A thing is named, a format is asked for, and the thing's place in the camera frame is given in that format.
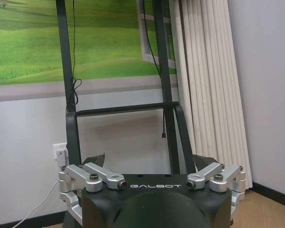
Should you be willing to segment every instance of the wall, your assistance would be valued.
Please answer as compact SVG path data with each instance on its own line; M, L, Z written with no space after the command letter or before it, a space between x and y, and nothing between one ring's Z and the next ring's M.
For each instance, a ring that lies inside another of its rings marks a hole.
M285 0L229 0L253 181L285 193Z
M178 100L173 88L174 100ZM160 89L81 95L77 109L156 103ZM0 224L22 219L57 180L52 144L66 141L65 98L0 102ZM106 154L122 173L169 173L162 112L79 119L83 158ZM66 210L58 187L32 216Z

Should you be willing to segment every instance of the dark fabric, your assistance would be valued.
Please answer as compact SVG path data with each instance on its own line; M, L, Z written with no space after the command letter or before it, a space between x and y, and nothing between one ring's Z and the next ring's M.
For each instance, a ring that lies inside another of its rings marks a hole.
M207 165L210 165L213 162L218 162L214 158L204 157L204 156L195 155L195 154L193 155L193 161L198 171L204 169Z
M103 167L104 162L105 162L105 154L100 154L98 156L95 157L89 157L87 159L85 159L85 161L83 162L83 164L92 162L100 167Z

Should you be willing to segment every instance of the silver metal bracket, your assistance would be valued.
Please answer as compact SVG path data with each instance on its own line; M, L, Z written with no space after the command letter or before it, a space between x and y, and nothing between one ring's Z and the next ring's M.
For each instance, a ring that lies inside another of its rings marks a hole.
M72 190L81 190L86 188L88 192L100 191L103 187L101 178L91 179L90 173L75 166L68 165L59 172L60 192L69 192Z
M82 209L79 205L78 197L74 192L61 192L60 199L66 202L67 211L82 226Z
M227 191L228 185L237 178L241 169L238 165L227 167L221 174L216 174L210 178L209 187L216 192Z
M187 187L190 190L202 189L209 181L209 188L215 192L231 190L231 217L232 220L238 203L245 197L246 172L243 167L232 165L225 168L219 163L212 163L197 173L191 173L187 177Z
M221 164L213 162L197 173L189 174L187 176L187 187L190 190L202 189L214 174L220 172L222 172Z
M85 188L88 192L98 192L105 182L110 189L122 190L127 182L124 176L119 173L110 172L94 163L62 167L59 172L60 198L66 202L67 211L82 226L82 209L79 205L78 197L73 192L81 195L81 190Z
M110 189L122 190L127 185L122 174L110 172L94 163L85 164L83 169L89 173L97 173Z

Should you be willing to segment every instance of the wall outlet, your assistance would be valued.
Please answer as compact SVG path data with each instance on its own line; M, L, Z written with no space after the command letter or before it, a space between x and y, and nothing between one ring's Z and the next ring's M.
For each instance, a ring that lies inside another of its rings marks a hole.
M66 142L53 144L54 160L57 160L57 151L63 151L63 150L67 151L67 144L66 144Z

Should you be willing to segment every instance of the black screw head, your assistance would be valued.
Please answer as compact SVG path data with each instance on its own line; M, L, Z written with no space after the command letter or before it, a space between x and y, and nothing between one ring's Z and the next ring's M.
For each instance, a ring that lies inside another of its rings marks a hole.
M195 187L195 183L193 181L187 181L187 188L192 190Z
M90 174L90 180L92 181L98 180L98 174L97 173Z
M214 174L214 179L216 179L216 180L218 180L218 181L219 181L219 180L221 181L221 180L223 180L223 175L222 175L222 174L219 174L219 173L218 173L218 174Z
M118 189L119 190L124 190L127 187L127 182L122 180L121 182L118 183Z

